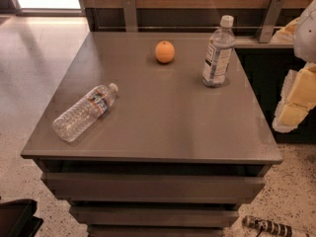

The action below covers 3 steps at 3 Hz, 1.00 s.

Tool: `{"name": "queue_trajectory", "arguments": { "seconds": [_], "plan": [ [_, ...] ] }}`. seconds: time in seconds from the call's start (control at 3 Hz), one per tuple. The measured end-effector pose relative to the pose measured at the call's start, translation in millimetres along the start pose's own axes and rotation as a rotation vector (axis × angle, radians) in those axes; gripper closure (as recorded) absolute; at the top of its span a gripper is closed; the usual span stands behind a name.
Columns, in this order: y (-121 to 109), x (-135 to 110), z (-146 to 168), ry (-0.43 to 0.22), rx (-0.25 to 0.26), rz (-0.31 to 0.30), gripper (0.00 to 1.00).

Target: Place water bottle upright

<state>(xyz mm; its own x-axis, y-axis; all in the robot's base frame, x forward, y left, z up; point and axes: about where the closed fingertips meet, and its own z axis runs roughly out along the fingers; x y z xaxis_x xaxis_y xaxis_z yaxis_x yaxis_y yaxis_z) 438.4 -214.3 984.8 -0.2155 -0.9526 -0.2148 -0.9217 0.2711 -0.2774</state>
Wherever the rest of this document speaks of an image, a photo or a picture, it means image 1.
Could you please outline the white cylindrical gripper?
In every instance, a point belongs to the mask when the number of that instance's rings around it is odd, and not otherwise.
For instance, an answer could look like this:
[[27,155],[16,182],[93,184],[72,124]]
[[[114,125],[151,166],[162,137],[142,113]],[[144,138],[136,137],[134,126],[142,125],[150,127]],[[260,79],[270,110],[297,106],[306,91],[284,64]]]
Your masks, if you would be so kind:
[[288,71],[276,106],[273,129],[288,133],[298,128],[316,107],[316,0],[299,19],[278,30],[271,42],[293,43],[295,56],[307,62],[299,71]]

